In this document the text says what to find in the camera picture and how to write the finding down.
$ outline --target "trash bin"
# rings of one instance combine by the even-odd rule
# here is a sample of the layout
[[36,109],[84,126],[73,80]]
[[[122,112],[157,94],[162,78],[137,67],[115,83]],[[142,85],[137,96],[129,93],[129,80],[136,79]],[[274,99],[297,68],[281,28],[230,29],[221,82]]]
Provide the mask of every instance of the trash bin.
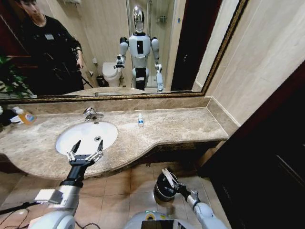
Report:
[[96,77],[96,81],[100,87],[109,87],[108,82],[104,79],[104,76],[102,75]]

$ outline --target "gold mirror frame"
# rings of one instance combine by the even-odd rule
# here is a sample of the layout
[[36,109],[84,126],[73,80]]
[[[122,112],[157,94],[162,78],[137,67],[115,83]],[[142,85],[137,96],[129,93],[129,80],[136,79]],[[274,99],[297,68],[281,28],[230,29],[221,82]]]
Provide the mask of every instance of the gold mirror frame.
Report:
[[225,50],[234,34],[241,15],[249,0],[240,0],[230,21],[226,34],[211,66],[209,74],[203,85],[201,92],[187,93],[155,93],[155,94],[131,94],[131,95],[107,95],[107,96],[42,96],[37,99],[2,99],[0,104],[35,104],[35,103],[59,103],[59,102],[80,102],[80,101],[98,101],[98,100],[116,100],[116,99],[150,99],[150,98],[177,98],[177,97],[197,97],[204,96],[216,73],[219,63],[225,53]]

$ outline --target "faucet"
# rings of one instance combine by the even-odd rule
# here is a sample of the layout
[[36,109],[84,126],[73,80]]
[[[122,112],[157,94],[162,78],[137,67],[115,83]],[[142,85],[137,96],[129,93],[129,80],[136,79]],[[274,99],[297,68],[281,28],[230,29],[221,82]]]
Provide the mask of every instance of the faucet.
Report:
[[90,121],[91,119],[97,118],[104,118],[103,114],[98,114],[92,107],[88,107],[84,112],[83,115],[86,115],[85,121]]

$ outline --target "robot chest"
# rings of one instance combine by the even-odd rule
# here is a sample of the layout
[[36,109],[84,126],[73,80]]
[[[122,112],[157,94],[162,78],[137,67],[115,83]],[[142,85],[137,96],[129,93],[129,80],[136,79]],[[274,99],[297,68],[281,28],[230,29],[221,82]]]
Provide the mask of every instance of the robot chest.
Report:
[[133,57],[146,57],[151,51],[151,40],[148,36],[131,36],[129,38],[129,50]]

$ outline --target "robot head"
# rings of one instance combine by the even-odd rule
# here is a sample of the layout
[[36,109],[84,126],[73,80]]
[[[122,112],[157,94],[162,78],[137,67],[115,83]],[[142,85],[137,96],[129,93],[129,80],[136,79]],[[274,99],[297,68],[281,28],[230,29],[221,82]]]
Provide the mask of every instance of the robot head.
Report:
[[137,33],[141,33],[144,30],[144,12],[141,7],[135,6],[133,9],[133,21],[135,30]]

